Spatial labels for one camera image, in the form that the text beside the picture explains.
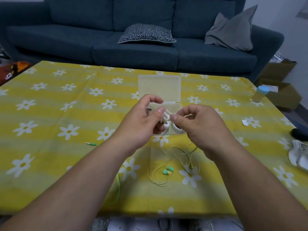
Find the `sofa armrest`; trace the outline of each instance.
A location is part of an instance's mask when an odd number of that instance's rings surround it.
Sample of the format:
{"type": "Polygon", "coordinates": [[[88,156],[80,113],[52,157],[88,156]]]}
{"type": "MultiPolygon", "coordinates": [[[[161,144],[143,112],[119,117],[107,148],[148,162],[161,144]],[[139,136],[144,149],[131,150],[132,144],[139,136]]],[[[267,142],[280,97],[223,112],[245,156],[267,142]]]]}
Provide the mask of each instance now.
{"type": "Polygon", "coordinates": [[[18,50],[9,42],[7,26],[50,24],[51,17],[46,2],[1,2],[0,45],[13,60],[18,60],[18,50]]]}
{"type": "Polygon", "coordinates": [[[256,25],[251,29],[251,41],[253,50],[251,54],[257,56],[255,69],[251,72],[249,80],[255,82],[260,73],[279,50],[283,43],[284,35],[256,25]]]}

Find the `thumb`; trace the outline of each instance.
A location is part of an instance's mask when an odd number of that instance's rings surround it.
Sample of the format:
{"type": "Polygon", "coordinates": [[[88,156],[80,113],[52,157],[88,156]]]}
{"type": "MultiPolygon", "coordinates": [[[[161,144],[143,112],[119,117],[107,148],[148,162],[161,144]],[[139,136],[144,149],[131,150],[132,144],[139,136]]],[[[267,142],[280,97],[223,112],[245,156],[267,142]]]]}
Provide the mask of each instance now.
{"type": "Polygon", "coordinates": [[[157,108],[154,112],[152,112],[150,116],[147,117],[149,124],[153,126],[153,128],[163,117],[164,112],[165,112],[165,108],[161,106],[157,108]]]}
{"type": "Polygon", "coordinates": [[[177,114],[171,114],[170,120],[179,128],[186,131],[189,129],[189,126],[191,125],[191,121],[183,116],[177,115],[177,114]]]}

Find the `person's right hand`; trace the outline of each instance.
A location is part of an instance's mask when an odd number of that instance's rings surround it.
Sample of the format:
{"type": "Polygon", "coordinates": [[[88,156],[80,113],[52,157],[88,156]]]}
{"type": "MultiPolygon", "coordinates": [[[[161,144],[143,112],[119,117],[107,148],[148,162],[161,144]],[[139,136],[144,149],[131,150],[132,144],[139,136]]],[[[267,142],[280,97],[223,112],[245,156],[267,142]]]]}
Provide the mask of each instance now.
{"type": "Polygon", "coordinates": [[[210,106],[188,105],[172,114],[170,119],[187,132],[189,139],[211,160],[213,154],[226,152],[230,145],[238,144],[223,119],[210,106]]]}

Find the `hand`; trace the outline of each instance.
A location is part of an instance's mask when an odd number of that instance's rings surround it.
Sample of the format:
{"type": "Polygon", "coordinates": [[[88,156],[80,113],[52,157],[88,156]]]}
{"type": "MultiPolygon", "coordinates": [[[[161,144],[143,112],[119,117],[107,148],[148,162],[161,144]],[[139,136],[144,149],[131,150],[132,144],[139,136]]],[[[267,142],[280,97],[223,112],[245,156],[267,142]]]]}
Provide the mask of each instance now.
{"type": "Polygon", "coordinates": [[[187,132],[189,139],[211,160],[214,154],[238,143],[220,115],[210,106],[188,105],[172,114],[170,119],[187,132]]]}
{"type": "Polygon", "coordinates": [[[148,115],[147,106],[150,102],[163,103],[156,95],[144,95],[138,103],[126,114],[123,121],[110,138],[118,138],[119,144],[125,145],[131,156],[138,148],[143,147],[152,134],[161,134],[164,126],[159,122],[165,108],[159,107],[148,115]]]}

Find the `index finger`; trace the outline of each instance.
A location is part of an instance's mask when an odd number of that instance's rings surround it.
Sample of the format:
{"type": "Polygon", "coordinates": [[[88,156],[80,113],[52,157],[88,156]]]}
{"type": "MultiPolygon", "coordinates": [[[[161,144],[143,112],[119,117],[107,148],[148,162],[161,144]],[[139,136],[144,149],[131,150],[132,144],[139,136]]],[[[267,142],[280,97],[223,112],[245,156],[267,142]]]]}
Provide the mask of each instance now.
{"type": "Polygon", "coordinates": [[[176,114],[180,116],[187,116],[190,114],[197,115],[197,113],[203,108],[203,105],[199,104],[190,104],[180,109],[176,114]]]}
{"type": "Polygon", "coordinates": [[[161,104],[164,102],[164,100],[162,98],[160,98],[159,96],[156,95],[151,95],[151,94],[146,94],[143,97],[141,97],[141,99],[138,101],[137,105],[142,105],[147,107],[150,102],[154,102],[157,104],[161,104]]]}

